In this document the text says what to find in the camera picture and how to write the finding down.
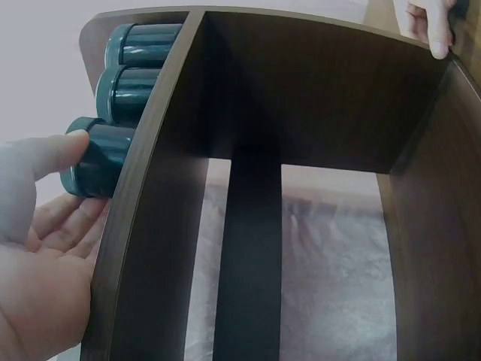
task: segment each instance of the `finger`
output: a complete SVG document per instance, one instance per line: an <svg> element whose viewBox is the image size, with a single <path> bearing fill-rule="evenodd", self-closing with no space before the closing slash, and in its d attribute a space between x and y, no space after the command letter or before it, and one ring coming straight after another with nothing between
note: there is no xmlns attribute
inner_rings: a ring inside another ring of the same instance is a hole
<svg viewBox="0 0 481 361"><path fill-rule="evenodd" d="M425 18L416 18L416 34L420 41L428 42L428 21Z"/></svg>
<svg viewBox="0 0 481 361"><path fill-rule="evenodd" d="M449 52L451 35L448 10L444 1L430 2L426 8L429 47L433 57L436 59L444 59Z"/></svg>
<svg viewBox="0 0 481 361"><path fill-rule="evenodd" d="M426 10L419 6L409 4L406 11L414 17L426 17Z"/></svg>
<svg viewBox="0 0 481 361"><path fill-rule="evenodd" d="M44 238L40 252L47 248L67 252L75 247L92 227L103 208L104 200L85 199L59 229Z"/></svg>
<svg viewBox="0 0 481 361"><path fill-rule="evenodd" d="M95 268L95 264L97 263L98 257L98 250L100 249L101 240L99 240L96 244L94 244L93 249L90 251L90 255L85 258L86 262L92 266L92 270Z"/></svg>
<svg viewBox="0 0 481 361"><path fill-rule="evenodd" d="M89 145L89 135L77 130L67 135L22 139L10 145L33 170L34 179L38 181L47 174L77 164Z"/></svg>
<svg viewBox="0 0 481 361"><path fill-rule="evenodd" d="M93 224L92 228L74 248L67 252L67 254L71 254L72 256L77 256L80 258L87 258L88 255L91 254L92 249L97 245L97 243L100 243L100 238L102 237L105 222L108 216L108 210L109 204L105 203L104 210Z"/></svg>
<svg viewBox="0 0 481 361"><path fill-rule="evenodd" d="M32 228L40 239L56 230L82 203L82 198L64 193L35 209Z"/></svg>

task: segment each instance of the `hand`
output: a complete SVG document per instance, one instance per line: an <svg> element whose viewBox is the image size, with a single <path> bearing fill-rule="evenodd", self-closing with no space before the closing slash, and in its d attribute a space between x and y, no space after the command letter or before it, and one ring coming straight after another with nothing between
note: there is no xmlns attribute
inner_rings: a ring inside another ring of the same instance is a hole
<svg viewBox="0 0 481 361"><path fill-rule="evenodd" d="M429 43L436 59L443 59L452 45L448 13L456 0L394 0L401 34Z"/></svg>
<svg viewBox="0 0 481 361"><path fill-rule="evenodd" d="M69 194L35 209L35 181L76 164L84 131L0 145L0 359L41 361L75 346L107 202Z"/></svg>

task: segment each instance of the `fingernail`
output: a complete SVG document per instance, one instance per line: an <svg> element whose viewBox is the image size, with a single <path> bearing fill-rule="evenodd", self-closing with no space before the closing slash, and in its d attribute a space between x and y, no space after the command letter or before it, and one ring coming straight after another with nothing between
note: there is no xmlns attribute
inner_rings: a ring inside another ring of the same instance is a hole
<svg viewBox="0 0 481 361"><path fill-rule="evenodd" d="M83 130L83 129L77 129L77 130L74 130L73 132L67 133L67 135L75 137L75 136L83 134L83 133L86 133L86 131Z"/></svg>
<svg viewBox="0 0 481 361"><path fill-rule="evenodd" d="M440 41L431 43L431 52L436 59L444 59L448 55L448 47Z"/></svg>

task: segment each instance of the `wood grain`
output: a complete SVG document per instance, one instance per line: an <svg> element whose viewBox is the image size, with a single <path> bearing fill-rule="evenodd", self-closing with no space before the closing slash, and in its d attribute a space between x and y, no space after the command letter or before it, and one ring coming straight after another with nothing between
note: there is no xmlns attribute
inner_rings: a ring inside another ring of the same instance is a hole
<svg viewBox="0 0 481 361"><path fill-rule="evenodd" d="M389 172L446 68L426 49L344 26L207 15L238 68L217 77L246 84L285 164ZM213 142L225 143L236 128L217 121L225 130ZM213 156L229 158L229 148Z"/></svg>
<svg viewBox="0 0 481 361"><path fill-rule="evenodd" d="M481 98L450 65L426 124L379 178L398 358L481 359Z"/></svg>
<svg viewBox="0 0 481 361"><path fill-rule="evenodd" d="M120 175L92 280L83 361L183 359L207 173L203 17L187 17Z"/></svg>

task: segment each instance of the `dark wood panel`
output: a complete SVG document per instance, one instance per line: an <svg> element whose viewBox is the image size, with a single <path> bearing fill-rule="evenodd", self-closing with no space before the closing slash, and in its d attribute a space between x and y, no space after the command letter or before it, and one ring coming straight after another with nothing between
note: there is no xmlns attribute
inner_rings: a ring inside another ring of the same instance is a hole
<svg viewBox="0 0 481 361"><path fill-rule="evenodd" d="M406 153L379 178L398 357L481 359L481 98L457 62Z"/></svg>
<svg viewBox="0 0 481 361"><path fill-rule="evenodd" d="M231 164L213 361L278 361L282 278L279 156L237 149Z"/></svg>
<svg viewBox="0 0 481 361"><path fill-rule="evenodd" d="M388 172L447 64L421 47L344 26L208 16L248 93L265 109L283 163ZM214 141L228 137L221 133Z"/></svg>
<svg viewBox="0 0 481 361"><path fill-rule="evenodd" d="M207 173L203 16L191 12L178 35L120 175L92 280L84 361L183 359Z"/></svg>

